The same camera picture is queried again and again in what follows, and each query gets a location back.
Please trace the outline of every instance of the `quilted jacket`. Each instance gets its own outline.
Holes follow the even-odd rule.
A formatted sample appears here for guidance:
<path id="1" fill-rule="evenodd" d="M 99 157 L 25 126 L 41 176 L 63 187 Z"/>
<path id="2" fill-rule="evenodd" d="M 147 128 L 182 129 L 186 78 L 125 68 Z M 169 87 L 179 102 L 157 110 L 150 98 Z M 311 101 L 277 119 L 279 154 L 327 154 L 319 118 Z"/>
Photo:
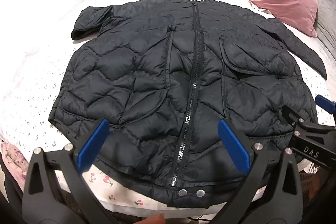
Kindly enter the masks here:
<path id="1" fill-rule="evenodd" d="M 326 78 L 324 64 L 277 19 L 214 0 L 141 0 L 86 8 L 72 38 L 97 31 L 73 54 L 49 121 L 76 145 L 107 119 L 95 165 L 168 206 L 225 202 L 242 180 L 219 139 L 221 118 L 279 150 L 293 132 L 283 105 L 317 122 L 288 51 Z"/>

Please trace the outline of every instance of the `quilted stitching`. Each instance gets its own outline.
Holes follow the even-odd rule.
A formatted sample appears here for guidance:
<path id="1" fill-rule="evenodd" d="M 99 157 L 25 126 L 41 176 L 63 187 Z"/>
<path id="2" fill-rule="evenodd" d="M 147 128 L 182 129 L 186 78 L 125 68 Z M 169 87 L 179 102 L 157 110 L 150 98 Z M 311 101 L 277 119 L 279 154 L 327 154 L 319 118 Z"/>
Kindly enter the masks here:
<path id="1" fill-rule="evenodd" d="M 318 55 L 281 22 L 213 0 L 194 3 L 204 40 L 203 69 L 181 176 L 185 187 L 242 178 L 217 134 L 222 117 L 279 149 L 292 130 L 280 117 L 282 105 L 316 121 L 312 96 L 287 49 L 308 56 L 307 62 L 321 73 L 325 70 Z M 88 7 L 72 34 L 81 36 L 83 26 L 88 32 L 89 24 L 100 33 L 71 58 L 49 120 L 76 143 L 95 120 L 107 118 L 110 136 L 98 157 L 99 167 L 111 176 L 127 174 L 130 177 L 120 183 L 152 198 L 168 202 L 172 195 L 178 200 L 177 191 L 165 185 L 189 95 L 195 41 L 192 2 L 143 0 L 101 11 Z M 131 178 L 141 180 L 133 184 Z M 206 204 L 222 201 L 227 189 L 219 191 L 219 199 L 205 199 Z"/>

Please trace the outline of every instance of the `blue gripper pad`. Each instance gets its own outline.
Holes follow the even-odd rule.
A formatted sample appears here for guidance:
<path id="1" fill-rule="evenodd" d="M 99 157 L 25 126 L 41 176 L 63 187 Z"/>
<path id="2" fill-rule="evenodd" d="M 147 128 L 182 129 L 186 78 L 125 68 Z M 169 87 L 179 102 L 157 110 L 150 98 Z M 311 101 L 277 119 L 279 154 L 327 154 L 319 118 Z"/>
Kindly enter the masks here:
<path id="1" fill-rule="evenodd" d="M 336 104 L 321 95 L 315 97 L 315 103 L 330 114 L 336 114 Z"/>
<path id="2" fill-rule="evenodd" d="M 235 133 L 223 119 L 218 123 L 218 135 L 239 172 L 247 175 L 253 162 L 253 150 L 245 135 Z"/>
<path id="3" fill-rule="evenodd" d="M 99 119 L 89 134 L 79 138 L 73 153 L 78 173 L 82 174 L 90 169 L 109 133 L 109 122 Z"/>

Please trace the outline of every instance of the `white bedsheet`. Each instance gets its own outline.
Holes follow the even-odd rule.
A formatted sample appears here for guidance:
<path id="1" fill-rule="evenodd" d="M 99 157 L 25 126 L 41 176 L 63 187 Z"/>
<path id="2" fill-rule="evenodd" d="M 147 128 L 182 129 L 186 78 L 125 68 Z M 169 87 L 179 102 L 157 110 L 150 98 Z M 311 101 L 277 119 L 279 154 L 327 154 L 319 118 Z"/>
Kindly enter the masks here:
<path id="1" fill-rule="evenodd" d="M 74 42 L 70 37 L 80 11 L 87 6 L 105 7 L 130 1 L 137 0 L 83 0 L 52 26 L 48 36 L 36 38 L 43 43 L 40 43 L 40 47 L 34 53 L 26 56 L 20 73 L 11 83 L 15 88 L 3 101 L 4 112 L 0 116 L 0 130 L 3 138 L 15 144 L 28 160 L 36 147 L 52 151 L 62 149 L 69 143 L 64 135 L 50 125 L 48 115 L 59 93 L 60 83 L 70 57 L 84 42 Z M 247 0 L 218 1 L 249 8 L 265 17 L 271 17 L 271 15 L 253 9 Z M 336 70 L 336 65 L 328 61 L 328 55 L 323 52 L 323 47 L 319 46 L 322 43 L 316 38 L 309 38 L 289 28 L 303 42 L 317 51 L 325 62 L 330 77 L 331 71 Z M 326 81 L 299 58 L 295 57 L 295 59 L 313 97 L 321 94 L 331 99 Z M 322 124 L 335 125 L 331 115 L 320 108 L 318 108 L 318 118 Z M 62 173 L 60 171 L 56 173 L 61 186 L 68 190 Z M 107 209 L 130 215 L 147 217 L 156 213 L 164 213 L 166 218 L 177 218 L 216 213 L 223 206 L 219 204 L 209 209 L 167 208 L 163 203 L 124 188 L 106 177 L 95 166 L 92 166 L 89 172 L 84 173 L 83 177 Z"/>

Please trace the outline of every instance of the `metal snap button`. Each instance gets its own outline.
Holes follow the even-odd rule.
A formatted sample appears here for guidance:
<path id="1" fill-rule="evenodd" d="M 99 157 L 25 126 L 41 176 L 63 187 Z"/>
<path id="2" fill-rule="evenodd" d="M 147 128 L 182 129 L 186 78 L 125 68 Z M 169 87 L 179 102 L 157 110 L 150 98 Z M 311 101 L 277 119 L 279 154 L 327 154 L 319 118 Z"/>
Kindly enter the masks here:
<path id="1" fill-rule="evenodd" d="M 198 190 L 197 191 L 197 193 L 196 193 L 196 195 L 199 197 L 199 198 L 201 198 L 202 196 L 204 196 L 205 195 L 205 191 L 204 190 Z"/>
<path id="2" fill-rule="evenodd" d="M 179 196 L 185 196 L 187 193 L 188 193 L 188 192 L 187 192 L 186 189 L 181 189 L 181 190 L 179 190 L 178 195 L 179 195 Z"/>

